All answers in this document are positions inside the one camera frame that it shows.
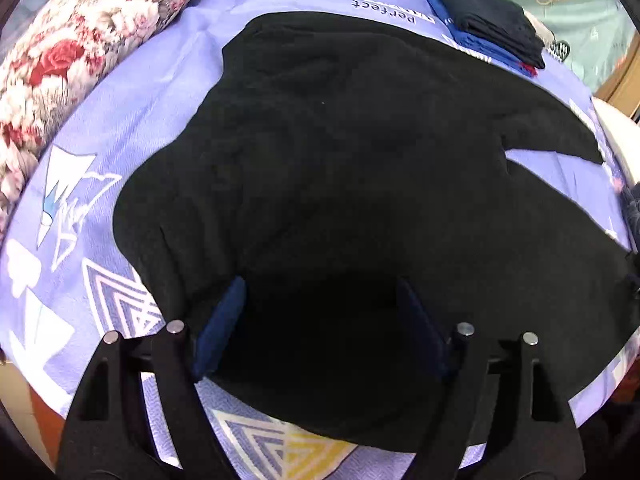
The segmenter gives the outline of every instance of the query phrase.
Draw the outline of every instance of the dark blue cloth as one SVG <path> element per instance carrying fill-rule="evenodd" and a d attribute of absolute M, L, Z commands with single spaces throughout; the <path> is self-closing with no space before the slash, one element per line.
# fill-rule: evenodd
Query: dark blue cloth
<path fill-rule="evenodd" d="M 449 372 L 448 334 L 443 334 L 438 322 L 430 316 L 407 280 L 396 283 L 396 303 L 404 329 L 414 343 L 425 370 L 438 377 Z"/>
<path fill-rule="evenodd" d="M 191 371 L 197 380 L 218 369 L 222 352 L 236 328 L 245 301 L 246 283 L 240 276 L 236 276 L 196 341 Z"/>
<path fill-rule="evenodd" d="M 473 34 L 458 30 L 449 15 L 447 7 L 444 6 L 441 0 L 427 0 L 427 2 L 431 6 L 431 9 L 433 9 L 433 12 L 436 13 L 436 16 L 447 25 L 449 32 L 457 44 L 480 52 L 481 54 L 487 54 L 493 59 L 501 61 L 505 65 L 517 70 L 521 74 L 532 77 L 531 72 L 523 67 L 521 60 L 511 52 L 507 52 L 495 43 L 491 43 L 491 41 L 483 40 Z"/>

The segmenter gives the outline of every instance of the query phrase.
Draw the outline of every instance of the triangle pattern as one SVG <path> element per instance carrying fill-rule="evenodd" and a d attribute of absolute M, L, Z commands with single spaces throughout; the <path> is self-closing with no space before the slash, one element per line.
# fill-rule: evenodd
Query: triangle pattern
<path fill-rule="evenodd" d="M 322 480 L 356 448 L 276 419 L 212 412 L 229 443 L 260 480 Z"/>
<path fill-rule="evenodd" d="M 156 302 L 137 274 L 132 280 L 84 258 L 82 276 L 100 334 L 118 330 L 126 338 L 139 337 L 162 323 Z"/>
<path fill-rule="evenodd" d="M 24 312 L 24 349 L 35 367 L 42 368 L 71 339 L 75 329 L 27 288 Z"/>
<path fill-rule="evenodd" d="M 53 252 L 53 260 L 51 262 L 51 270 L 56 270 L 60 264 L 69 256 L 78 243 L 78 236 L 75 233 L 63 233 L 62 223 L 65 219 L 64 214 L 57 215 L 58 222 L 58 239 L 56 241 L 56 248 Z"/>
<path fill-rule="evenodd" d="M 45 192 L 42 198 L 43 212 L 41 229 L 38 232 L 38 247 L 49 232 L 50 220 L 56 216 L 60 203 L 66 201 L 95 157 L 96 155 L 74 155 L 55 144 L 52 145 L 47 163 Z"/>
<path fill-rule="evenodd" d="M 286 480 L 322 480 L 356 449 L 355 444 L 332 440 L 287 424 L 284 476 Z"/>

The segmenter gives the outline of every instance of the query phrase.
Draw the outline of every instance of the metal pin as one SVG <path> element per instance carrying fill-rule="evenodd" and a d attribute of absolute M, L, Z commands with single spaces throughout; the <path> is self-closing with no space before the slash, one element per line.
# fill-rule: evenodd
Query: metal pin
<path fill-rule="evenodd" d="M 471 323 L 465 323 L 465 322 L 458 323 L 458 326 L 456 328 L 458 330 L 458 333 L 465 337 L 473 335 L 474 332 L 476 331 L 475 327 Z"/>
<path fill-rule="evenodd" d="M 171 334 L 178 334 L 184 330 L 184 322 L 180 319 L 174 319 L 166 324 L 166 329 Z"/>
<path fill-rule="evenodd" d="M 538 336 L 533 332 L 525 332 L 522 334 L 522 340 L 530 346 L 537 345 L 539 341 Z"/>
<path fill-rule="evenodd" d="M 110 332 L 107 332 L 102 340 L 107 343 L 107 345 L 110 345 L 112 343 L 115 343 L 118 338 L 120 337 L 120 334 L 118 334 L 115 330 L 111 330 Z"/>

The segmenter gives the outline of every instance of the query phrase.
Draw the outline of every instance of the floral pattern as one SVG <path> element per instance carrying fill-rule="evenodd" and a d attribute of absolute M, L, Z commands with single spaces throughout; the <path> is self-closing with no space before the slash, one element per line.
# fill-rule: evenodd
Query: floral pattern
<path fill-rule="evenodd" d="M 0 243 L 38 158 L 85 96 L 190 0 L 50 0 L 0 66 Z"/>

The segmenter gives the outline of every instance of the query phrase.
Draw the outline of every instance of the black clothing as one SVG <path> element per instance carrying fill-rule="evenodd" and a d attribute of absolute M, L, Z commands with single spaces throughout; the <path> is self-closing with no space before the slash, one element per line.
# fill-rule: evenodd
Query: black clothing
<path fill-rule="evenodd" d="M 629 226 L 636 247 L 640 248 L 640 184 L 636 184 L 631 189 L 625 186 L 620 193 L 620 199 L 626 224 Z"/>
<path fill-rule="evenodd" d="M 114 236 L 164 318 L 196 333 L 236 275 L 244 312 L 211 378 L 333 438 L 415 450 L 442 387 L 396 294 L 441 334 L 540 336 L 566 398 L 640 324 L 625 251 L 504 150 L 601 164 L 543 89 L 383 23 L 255 18 L 180 136 L 124 185 Z"/>
<path fill-rule="evenodd" d="M 545 67 L 545 44 L 518 4 L 511 0 L 441 1 L 460 30 L 503 47 L 523 63 Z"/>

